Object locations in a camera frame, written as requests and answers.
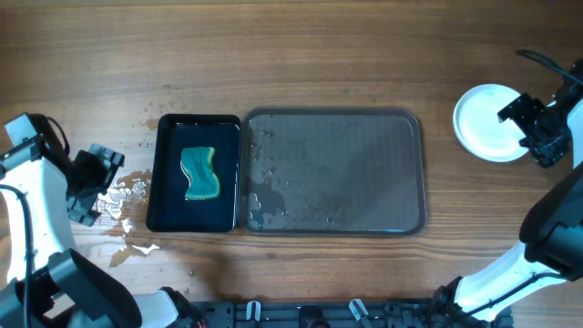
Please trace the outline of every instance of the white plate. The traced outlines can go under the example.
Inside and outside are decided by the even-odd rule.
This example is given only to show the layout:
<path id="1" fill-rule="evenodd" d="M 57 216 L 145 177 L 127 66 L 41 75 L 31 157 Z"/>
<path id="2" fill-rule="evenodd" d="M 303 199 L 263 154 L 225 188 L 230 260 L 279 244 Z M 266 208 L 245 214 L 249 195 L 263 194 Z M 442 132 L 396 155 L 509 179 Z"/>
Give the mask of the white plate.
<path id="1" fill-rule="evenodd" d="M 494 162 L 519 159 L 528 152 L 518 141 L 525 134 L 511 120 L 498 122 L 498 111 L 520 94 L 510 87 L 487 84 L 467 91 L 454 110 L 454 130 L 472 154 Z"/>

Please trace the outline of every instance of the wood grain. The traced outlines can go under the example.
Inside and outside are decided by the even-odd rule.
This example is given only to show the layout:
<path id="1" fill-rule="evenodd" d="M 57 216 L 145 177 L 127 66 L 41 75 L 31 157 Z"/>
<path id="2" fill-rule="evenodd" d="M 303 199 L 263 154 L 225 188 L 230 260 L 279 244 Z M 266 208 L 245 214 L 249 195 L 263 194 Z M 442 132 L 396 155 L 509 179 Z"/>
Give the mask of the wood grain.
<path id="1" fill-rule="evenodd" d="M 473 157 L 452 129 L 455 102 L 484 83 L 548 101 L 560 78 L 513 51 L 532 48 L 567 67 L 583 53 L 581 10 L 530 1 L 5 9 L 0 121 L 23 111 L 54 117 L 74 152 L 98 143 L 124 153 L 118 177 L 130 183 L 151 175 L 166 113 L 408 108 L 422 125 L 429 201 L 429 223 L 414 237 L 155 234 L 145 226 L 148 194 L 128 197 L 118 220 L 105 213 L 92 228 L 72 227 L 80 251 L 134 293 L 168 285 L 200 301 L 427 297 L 511 247 L 525 213 L 571 165 Z M 10 149 L 5 134 L 0 148 Z M 131 246 L 152 243 L 161 250 L 148 256 Z M 548 288 L 516 305 L 517 327 L 579 327 L 581 310 L 581 282 Z"/>
<path id="2" fill-rule="evenodd" d="M 354 0 L 0 0 L 1 8 L 86 7 L 110 5 L 201 5 L 201 4 L 272 4 L 272 3 L 339 3 Z"/>

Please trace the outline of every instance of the tray rim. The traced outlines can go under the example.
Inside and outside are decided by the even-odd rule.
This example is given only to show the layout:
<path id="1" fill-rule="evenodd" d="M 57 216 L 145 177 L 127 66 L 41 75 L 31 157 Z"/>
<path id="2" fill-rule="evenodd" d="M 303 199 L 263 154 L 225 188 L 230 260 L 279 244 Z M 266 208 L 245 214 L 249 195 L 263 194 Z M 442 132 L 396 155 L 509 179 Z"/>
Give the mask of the tray rim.
<path id="1" fill-rule="evenodd" d="M 162 179 L 163 172 L 161 171 L 161 166 L 163 166 L 163 160 L 166 157 L 166 154 L 169 151 L 169 147 L 166 144 L 165 140 L 168 138 L 168 133 L 165 132 L 165 129 L 170 124 L 214 124 L 214 123 L 228 123 L 228 124 L 235 124 L 239 128 L 239 156 L 238 156 L 238 166 L 235 170 L 235 183 L 237 183 L 235 189 L 235 200 L 233 201 L 233 224 L 227 231 L 219 231 L 215 233 L 225 233 L 229 231 L 233 231 L 233 229 L 237 226 L 238 214 L 239 214 L 239 192 L 240 192 L 240 154 L 241 154 L 241 123 L 239 117 L 232 114 L 174 114 L 168 113 L 163 115 L 158 122 L 158 130 L 156 131 L 156 148 L 154 150 L 154 166 L 152 168 L 152 181 L 150 183 L 150 192 L 148 197 L 148 211 L 146 214 L 146 227 L 152 232 L 207 232 L 211 233 L 210 231 L 191 231 L 191 230 L 177 230 L 172 227 L 167 227 L 166 229 L 160 228 L 154 225 L 154 221 L 158 217 L 158 206 L 159 206 L 159 184 L 161 183 L 160 180 Z"/>
<path id="2" fill-rule="evenodd" d="M 249 138 L 249 124 L 253 118 L 261 115 L 358 115 L 358 116 L 399 116 L 405 118 L 411 125 L 414 145 L 414 162 L 417 184 L 417 200 L 419 205 L 419 222 L 409 231 L 313 231 L 313 230 L 274 230 L 258 231 L 252 229 L 247 224 L 247 170 L 249 167 L 249 148 L 251 141 Z M 421 138 L 421 125 L 417 117 L 406 108 L 358 108 L 358 107 L 267 107 L 261 106 L 252 109 L 243 119 L 240 126 L 240 165 L 239 176 L 239 206 L 238 223 L 247 232 L 258 236 L 282 236 L 282 237 L 405 237 L 412 236 L 424 230 L 427 224 L 427 196 L 425 192 L 425 181 L 423 171 L 423 139 Z"/>

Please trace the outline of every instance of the green sponge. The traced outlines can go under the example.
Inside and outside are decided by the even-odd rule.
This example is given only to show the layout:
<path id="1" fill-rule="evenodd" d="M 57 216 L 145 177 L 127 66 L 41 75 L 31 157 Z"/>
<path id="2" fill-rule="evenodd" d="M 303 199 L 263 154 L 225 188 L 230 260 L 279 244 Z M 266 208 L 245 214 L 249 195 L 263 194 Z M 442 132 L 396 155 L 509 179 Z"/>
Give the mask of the green sponge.
<path id="1" fill-rule="evenodd" d="M 219 196 L 219 178 L 212 170 L 212 147 L 196 147 L 182 150 L 180 167 L 189 179 L 186 200 L 207 200 Z"/>

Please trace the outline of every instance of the water puddle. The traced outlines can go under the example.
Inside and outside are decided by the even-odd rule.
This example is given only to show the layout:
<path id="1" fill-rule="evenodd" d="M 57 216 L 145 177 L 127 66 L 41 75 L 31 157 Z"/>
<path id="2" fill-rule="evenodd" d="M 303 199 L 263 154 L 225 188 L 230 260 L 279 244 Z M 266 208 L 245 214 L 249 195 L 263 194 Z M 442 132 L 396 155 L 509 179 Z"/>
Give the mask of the water puddle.
<path id="1" fill-rule="evenodd" d="M 118 267 L 132 256 L 146 257 L 153 251 L 160 250 L 160 246 L 151 238 L 140 237 L 148 234 L 146 212 L 151 176 L 151 170 L 132 172 L 113 183 L 107 190 L 107 195 L 98 196 L 97 210 L 108 213 L 118 222 L 103 234 L 121 237 L 125 242 L 111 256 L 110 268 Z"/>
<path id="2" fill-rule="evenodd" d="M 263 183 L 256 183 L 249 179 L 249 183 L 250 226 L 256 230 L 262 230 L 266 226 L 275 228 L 272 224 L 276 222 L 276 225 L 287 223 L 285 201 L 281 193 L 273 188 L 271 177 L 265 178 Z"/>

